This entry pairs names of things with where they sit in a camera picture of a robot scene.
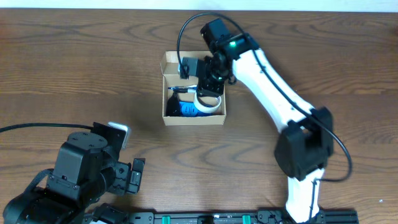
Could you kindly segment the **blue ballpoint pen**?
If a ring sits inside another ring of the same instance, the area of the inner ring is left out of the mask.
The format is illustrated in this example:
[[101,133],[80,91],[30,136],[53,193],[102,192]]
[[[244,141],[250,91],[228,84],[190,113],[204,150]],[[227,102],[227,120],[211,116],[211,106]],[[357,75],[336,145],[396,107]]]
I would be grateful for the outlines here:
[[194,87],[194,86],[173,86],[173,87],[168,87],[169,90],[173,90],[173,91],[176,91],[176,90],[179,90],[179,89],[184,89],[184,88],[194,88],[194,89],[197,89],[197,88]]

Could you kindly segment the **white tape roll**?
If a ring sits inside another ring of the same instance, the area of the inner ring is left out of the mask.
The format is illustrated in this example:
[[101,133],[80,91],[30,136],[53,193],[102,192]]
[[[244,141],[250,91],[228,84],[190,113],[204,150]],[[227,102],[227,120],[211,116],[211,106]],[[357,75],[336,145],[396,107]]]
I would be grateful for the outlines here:
[[198,111],[201,111],[202,113],[210,114],[210,113],[216,112],[218,110],[218,108],[221,106],[222,99],[220,96],[216,98],[216,101],[217,101],[217,104],[215,106],[205,106],[202,103],[200,103],[200,101],[198,99],[198,94],[195,93],[193,104],[195,105],[195,107]]

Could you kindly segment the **brown cardboard box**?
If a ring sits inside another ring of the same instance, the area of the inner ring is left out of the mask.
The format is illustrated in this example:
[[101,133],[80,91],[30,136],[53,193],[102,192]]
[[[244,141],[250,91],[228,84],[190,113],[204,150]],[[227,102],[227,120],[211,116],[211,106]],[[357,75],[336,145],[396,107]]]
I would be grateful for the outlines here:
[[[205,56],[210,56],[209,51],[180,51],[181,58],[191,57],[203,60]],[[166,51],[160,62],[160,67],[162,71],[162,118],[166,126],[191,126],[191,125],[223,125],[226,118],[226,99],[224,86],[223,94],[221,96],[220,107],[213,113],[212,116],[167,116],[167,102],[173,95],[173,90],[169,87],[173,86],[190,86],[197,85],[198,78],[190,77],[188,80],[180,79],[178,73],[178,58],[177,52],[174,50]],[[194,93],[179,93],[178,98],[180,101],[193,103],[195,99]],[[212,97],[199,97],[200,102],[203,104],[208,104],[210,106],[217,105],[216,98]]]

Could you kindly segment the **blue plastic case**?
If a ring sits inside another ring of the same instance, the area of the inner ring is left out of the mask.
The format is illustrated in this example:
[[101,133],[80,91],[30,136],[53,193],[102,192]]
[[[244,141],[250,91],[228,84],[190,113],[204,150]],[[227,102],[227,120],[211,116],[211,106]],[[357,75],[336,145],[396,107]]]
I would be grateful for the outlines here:
[[183,117],[199,117],[199,116],[211,116],[211,113],[204,113],[199,111],[194,103],[180,101],[180,113]]

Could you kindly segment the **black cone-shaped tool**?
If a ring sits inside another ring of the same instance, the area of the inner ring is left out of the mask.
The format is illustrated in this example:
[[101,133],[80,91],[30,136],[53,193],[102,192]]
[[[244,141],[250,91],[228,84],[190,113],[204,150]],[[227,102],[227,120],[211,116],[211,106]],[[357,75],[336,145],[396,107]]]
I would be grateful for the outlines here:
[[165,115],[181,116],[181,107],[178,98],[178,93],[174,92],[173,95],[168,99]]

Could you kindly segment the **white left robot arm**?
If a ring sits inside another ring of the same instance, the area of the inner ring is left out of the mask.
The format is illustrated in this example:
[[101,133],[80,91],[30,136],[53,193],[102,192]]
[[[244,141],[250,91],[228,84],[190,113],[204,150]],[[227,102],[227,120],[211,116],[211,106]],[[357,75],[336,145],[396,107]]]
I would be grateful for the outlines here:
[[129,223],[128,212],[102,204],[105,193],[138,193],[145,160],[119,161],[131,133],[125,124],[79,126],[58,152],[55,166],[40,171],[3,211],[5,223]]

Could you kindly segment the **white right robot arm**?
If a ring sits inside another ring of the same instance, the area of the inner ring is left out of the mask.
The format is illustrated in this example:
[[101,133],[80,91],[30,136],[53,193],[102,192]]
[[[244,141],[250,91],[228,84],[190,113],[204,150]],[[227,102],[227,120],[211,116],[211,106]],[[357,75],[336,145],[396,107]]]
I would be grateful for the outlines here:
[[299,97],[249,34],[233,35],[221,19],[205,24],[200,34],[211,55],[189,70],[199,78],[198,95],[221,96],[224,83],[233,77],[253,93],[279,132],[274,156],[288,177],[285,209],[295,223],[312,220],[320,211],[317,180],[333,154],[332,137],[317,122],[331,129],[331,113]]

